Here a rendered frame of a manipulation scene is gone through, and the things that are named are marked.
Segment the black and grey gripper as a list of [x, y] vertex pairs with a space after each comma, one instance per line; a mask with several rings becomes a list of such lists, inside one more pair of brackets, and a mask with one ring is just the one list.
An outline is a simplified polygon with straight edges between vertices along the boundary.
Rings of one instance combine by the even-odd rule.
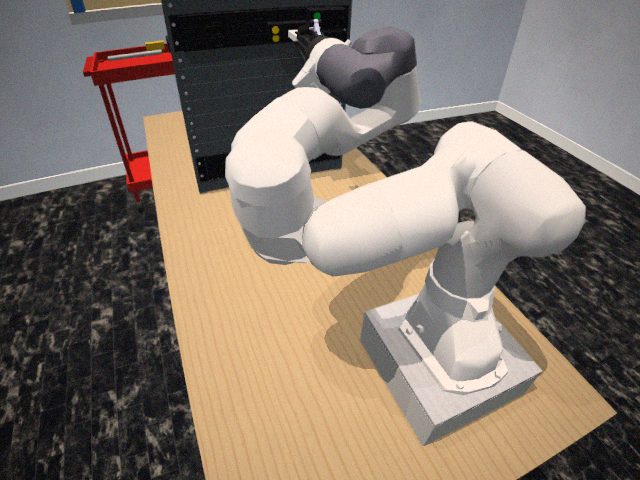
[[[321, 25], [322, 25], [321, 19], [313, 19], [313, 20], [309, 20], [308, 24], [299, 26], [297, 30], [288, 30], [288, 37], [294, 41], [294, 46], [299, 47], [298, 55], [300, 56], [303, 64], [305, 64], [309, 59], [310, 53], [312, 52], [314, 46], [318, 44], [320, 41], [329, 38], [325, 36], [322, 31], [320, 31]], [[307, 34], [307, 32], [310, 32], [307, 29], [314, 31], [312, 36], [310, 36], [310, 34]], [[305, 42], [305, 46], [304, 46], [304, 42]], [[305, 56], [304, 56], [304, 50], [306, 51]]]

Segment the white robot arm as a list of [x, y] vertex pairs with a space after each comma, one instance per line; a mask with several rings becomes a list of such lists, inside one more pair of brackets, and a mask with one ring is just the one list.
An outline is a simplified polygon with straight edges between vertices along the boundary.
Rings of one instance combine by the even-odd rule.
[[[439, 247], [399, 331], [442, 391], [494, 387], [508, 372], [492, 308], [495, 284], [515, 258], [567, 248], [585, 223], [586, 206], [558, 174], [474, 122], [446, 132], [436, 156], [420, 167], [317, 199], [312, 159], [346, 154], [408, 122], [421, 105], [408, 32], [372, 29], [351, 44], [328, 38], [315, 45], [292, 82], [296, 89], [237, 132], [225, 168], [234, 214], [268, 263], [310, 259], [332, 277]], [[329, 93], [369, 109], [349, 120]], [[458, 223], [464, 208], [474, 222]]]

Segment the dark grey server rack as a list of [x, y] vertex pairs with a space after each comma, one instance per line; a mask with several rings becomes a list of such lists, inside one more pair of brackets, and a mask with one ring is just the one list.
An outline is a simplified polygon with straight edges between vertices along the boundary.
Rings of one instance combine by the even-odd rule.
[[320, 31], [345, 43], [352, 0], [161, 3], [199, 194], [229, 188], [226, 157], [237, 132], [294, 90], [304, 66], [288, 30], [321, 19]]

